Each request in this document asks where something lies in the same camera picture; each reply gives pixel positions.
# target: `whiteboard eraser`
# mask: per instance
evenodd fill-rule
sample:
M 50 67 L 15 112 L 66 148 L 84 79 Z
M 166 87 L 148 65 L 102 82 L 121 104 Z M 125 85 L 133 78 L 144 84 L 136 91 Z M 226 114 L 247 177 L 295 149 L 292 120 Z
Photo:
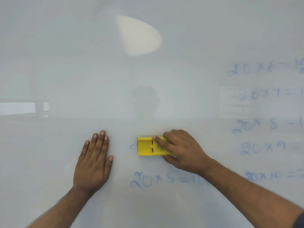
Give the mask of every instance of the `whiteboard eraser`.
M 170 142 L 168 139 L 159 137 L 166 142 Z M 154 155 L 170 155 L 171 153 L 166 149 L 160 147 L 152 137 L 138 137 L 137 138 L 138 155 L 140 156 L 154 156 Z

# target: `white board surface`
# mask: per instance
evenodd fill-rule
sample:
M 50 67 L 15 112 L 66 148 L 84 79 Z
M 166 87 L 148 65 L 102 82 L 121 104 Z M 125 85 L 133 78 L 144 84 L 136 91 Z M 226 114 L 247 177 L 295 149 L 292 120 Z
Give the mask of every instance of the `white board surface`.
M 0 226 L 72 186 L 106 130 L 111 176 L 78 227 L 252 227 L 138 136 L 187 130 L 226 167 L 304 206 L 302 0 L 0 0 Z

